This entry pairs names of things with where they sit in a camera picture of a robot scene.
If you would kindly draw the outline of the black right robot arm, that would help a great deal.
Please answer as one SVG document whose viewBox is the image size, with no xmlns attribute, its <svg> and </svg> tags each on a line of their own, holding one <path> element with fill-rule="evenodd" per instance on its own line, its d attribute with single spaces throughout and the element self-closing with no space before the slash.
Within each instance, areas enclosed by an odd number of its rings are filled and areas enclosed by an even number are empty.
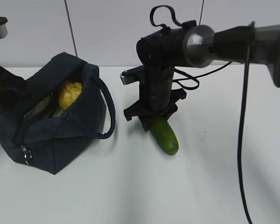
<svg viewBox="0 0 280 224">
<path fill-rule="evenodd" d="M 214 32 L 206 25 L 187 22 L 182 28 L 163 28 L 136 44 L 142 65 L 122 72 L 123 84 L 139 82 L 139 100 L 124 110 L 127 120 L 138 117 L 145 131 L 157 116 L 169 118 L 184 88 L 172 89 L 177 67 L 204 68 L 214 60 L 267 66 L 280 87 L 280 25 L 238 26 Z"/>
</svg>

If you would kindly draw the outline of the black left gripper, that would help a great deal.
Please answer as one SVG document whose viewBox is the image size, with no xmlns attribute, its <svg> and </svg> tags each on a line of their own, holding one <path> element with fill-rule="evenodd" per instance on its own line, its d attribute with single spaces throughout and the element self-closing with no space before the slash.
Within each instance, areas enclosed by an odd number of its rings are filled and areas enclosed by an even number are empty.
<svg viewBox="0 0 280 224">
<path fill-rule="evenodd" d="M 0 67 L 0 105 L 12 105 L 26 89 L 26 81 Z"/>
</svg>

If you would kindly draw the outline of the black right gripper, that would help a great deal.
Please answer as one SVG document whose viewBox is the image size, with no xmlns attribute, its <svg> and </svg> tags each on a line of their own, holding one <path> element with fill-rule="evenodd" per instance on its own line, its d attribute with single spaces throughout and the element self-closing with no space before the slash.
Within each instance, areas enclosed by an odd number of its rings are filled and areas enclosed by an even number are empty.
<svg viewBox="0 0 280 224">
<path fill-rule="evenodd" d="M 144 80 L 139 83 L 139 100 L 124 110 L 126 120 L 138 116 L 145 132 L 180 99 L 186 98 L 184 89 L 172 89 L 174 67 L 153 69 L 144 67 Z"/>
</svg>

